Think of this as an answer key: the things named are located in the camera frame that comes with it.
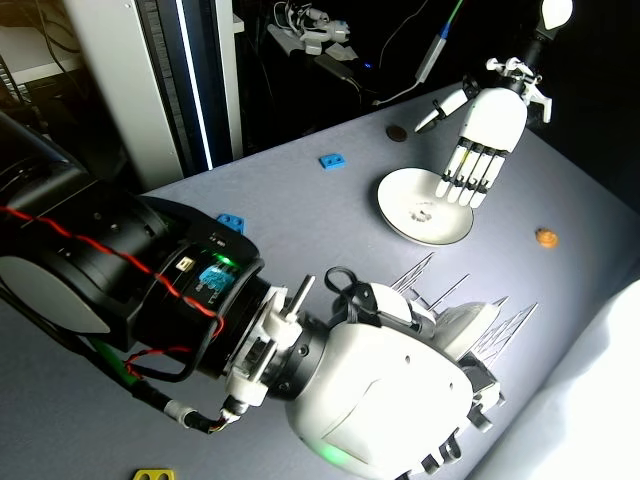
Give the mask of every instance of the red wire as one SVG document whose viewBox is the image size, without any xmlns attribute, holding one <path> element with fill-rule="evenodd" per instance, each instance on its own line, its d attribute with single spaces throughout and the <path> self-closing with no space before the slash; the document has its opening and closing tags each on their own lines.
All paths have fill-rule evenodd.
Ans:
<svg viewBox="0 0 640 480">
<path fill-rule="evenodd" d="M 81 241 L 83 243 L 86 243 L 87 245 L 91 246 L 95 250 L 97 250 L 97 251 L 99 251 L 101 253 L 104 253 L 105 255 L 115 255 L 117 257 L 122 258 L 123 260 L 129 262 L 131 265 L 136 267 L 142 273 L 144 273 L 146 275 L 153 275 L 153 277 L 156 279 L 156 281 L 161 283 L 171 295 L 173 295 L 176 298 L 181 299 L 189 307 L 195 308 L 196 310 L 198 310 L 203 315 L 206 315 L 207 317 L 217 318 L 218 319 L 218 326 L 216 327 L 215 332 L 213 332 L 212 338 L 217 337 L 218 334 L 224 328 L 224 319 L 220 315 L 218 315 L 213 310 L 209 310 L 208 308 L 203 306 L 200 302 L 198 302 L 193 297 L 187 297 L 186 295 L 183 295 L 182 293 L 180 293 L 178 290 L 175 289 L 175 287 L 171 284 L 171 281 L 169 281 L 169 279 L 167 277 L 165 277 L 161 273 L 154 272 L 152 269 L 147 267 L 144 263 L 142 263 L 140 260 L 138 260 L 133 255 L 129 255 L 128 253 L 118 252 L 118 251 L 116 251 L 116 250 L 114 250 L 114 249 L 112 249 L 110 247 L 107 247 L 106 245 L 101 244 L 100 242 L 97 242 L 93 238 L 87 237 L 85 235 L 73 234 L 69 230 L 63 228 L 62 226 L 60 226 L 58 223 L 56 223 L 54 220 L 52 220 L 50 218 L 34 217 L 32 215 L 29 215 L 28 213 L 21 212 L 20 210 L 16 210 L 14 208 L 5 207 L 5 206 L 1 206 L 1 205 L 0 205 L 0 212 L 8 213 L 10 215 L 13 215 L 16 218 L 19 218 L 21 220 L 25 220 L 27 222 L 36 221 L 36 222 L 44 223 L 45 225 L 48 225 L 53 230 L 55 230 L 58 234 L 62 235 L 65 238 L 75 238 L 76 240 L 79 240 L 79 241 Z M 129 371 L 129 373 L 131 373 L 133 375 L 136 375 L 136 376 L 140 376 L 138 373 L 135 373 L 135 371 L 133 370 L 133 366 L 131 365 L 131 362 L 133 362 L 134 360 L 136 360 L 137 358 L 139 358 L 142 355 L 148 355 L 148 354 L 159 355 L 159 354 L 166 353 L 166 352 L 169 352 L 169 351 L 189 352 L 189 351 L 191 351 L 191 349 L 189 349 L 187 347 L 177 346 L 177 347 L 169 347 L 166 350 L 157 350 L 157 349 L 142 350 L 141 352 L 138 352 L 137 354 L 132 355 L 125 362 L 125 366 L 127 367 L 127 370 Z"/>
</svg>

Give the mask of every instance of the light strip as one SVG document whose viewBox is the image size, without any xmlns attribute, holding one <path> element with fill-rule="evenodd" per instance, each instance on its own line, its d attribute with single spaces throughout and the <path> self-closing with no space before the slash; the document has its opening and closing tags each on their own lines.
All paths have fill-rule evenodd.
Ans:
<svg viewBox="0 0 640 480">
<path fill-rule="evenodd" d="M 207 138 L 207 129 L 204 124 L 202 115 L 202 105 L 200 105 L 200 93 L 198 92 L 198 83 L 196 82 L 196 72 L 193 68 L 193 58 L 191 57 L 191 44 L 189 43 L 189 32 L 187 31 L 187 21 L 184 18 L 184 6 L 182 0 L 176 0 L 178 8 L 178 21 L 180 23 L 180 35 L 182 37 L 182 45 L 184 45 L 184 53 L 187 57 L 187 69 L 189 70 L 189 80 L 191 82 L 191 91 L 193 99 L 196 103 L 196 115 L 200 124 L 200 135 L 202 135 L 202 143 L 204 146 L 204 154 L 207 157 L 207 167 L 213 170 L 213 162 L 211 161 L 211 152 L 209 151 L 209 139 Z"/>
</svg>

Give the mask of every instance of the palm of robotic hand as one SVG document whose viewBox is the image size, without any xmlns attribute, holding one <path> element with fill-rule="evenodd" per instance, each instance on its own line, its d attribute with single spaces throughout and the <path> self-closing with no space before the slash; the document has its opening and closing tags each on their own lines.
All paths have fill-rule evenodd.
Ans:
<svg viewBox="0 0 640 480">
<path fill-rule="evenodd" d="M 482 90 L 460 129 L 436 196 L 479 207 L 520 140 L 526 121 L 527 105 L 520 95 L 502 87 Z"/>
</svg>

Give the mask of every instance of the gray table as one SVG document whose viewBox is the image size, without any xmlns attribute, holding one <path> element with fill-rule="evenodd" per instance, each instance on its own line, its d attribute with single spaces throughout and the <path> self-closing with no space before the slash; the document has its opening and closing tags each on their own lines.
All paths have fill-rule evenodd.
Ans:
<svg viewBox="0 0 640 480">
<path fill-rule="evenodd" d="M 395 123 L 411 131 L 431 107 L 425 95 L 329 130 L 164 187 L 156 195 L 216 216 L 244 217 L 246 234 L 266 260 L 262 276 L 295 288 L 306 273 L 334 265 L 362 279 L 391 282 L 429 248 L 396 235 L 377 212 L 378 181 L 413 166 L 441 171 L 464 112 L 437 130 L 390 141 Z M 341 170 L 317 158 L 339 152 Z M 560 236 L 538 246 L 540 226 Z M 525 132 L 462 242 L 437 251 L 417 287 L 433 299 L 466 273 L 448 304 L 510 295 L 505 315 L 540 302 L 535 316 L 495 366 L 506 405 L 495 428 L 461 439 L 462 460 L 438 477 L 462 479 L 508 426 L 597 309 L 637 261 L 640 217 L 558 152 Z M 305 308 L 326 318 L 321 284 Z M 132 400 L 82 359 L 0 305 L 0 476 L 32 479 L 130 478 L 142 467 L 175 468 L 181 480 L 340 479 L 341 471 L 307 451 L 289 430 L 283 405 L 267 400 L 212 437 L 183 430 Z M 194 375 L 163 386 L 175 398 L 215 415 L 222 382 Z"/>
</svg>

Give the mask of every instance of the blue lego brick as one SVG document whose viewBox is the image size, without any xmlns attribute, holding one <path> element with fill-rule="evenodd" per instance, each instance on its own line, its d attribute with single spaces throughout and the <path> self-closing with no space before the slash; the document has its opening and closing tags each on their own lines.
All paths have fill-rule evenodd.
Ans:
<svg viewBox="0 0 640 480">
<path fill-rule="evenodd" d="M 236 217 L 235 215 L 230 215 L 228 213 L 223 213 L 222 215 L 218 215 L 216 218 L 221 224 L 229 227 L 231 230 L 235 230 L 238 233 L 244 234 L 244 218 Z"/>
<path fill-rule="evenodd" d="M 336 168 L 344 167 L 347 162 L 339 153 L 332 153 L 331 155 L 325 155 L 319 158 L 322 167 L 325 170 L 334 170 Z"/>
</svg>

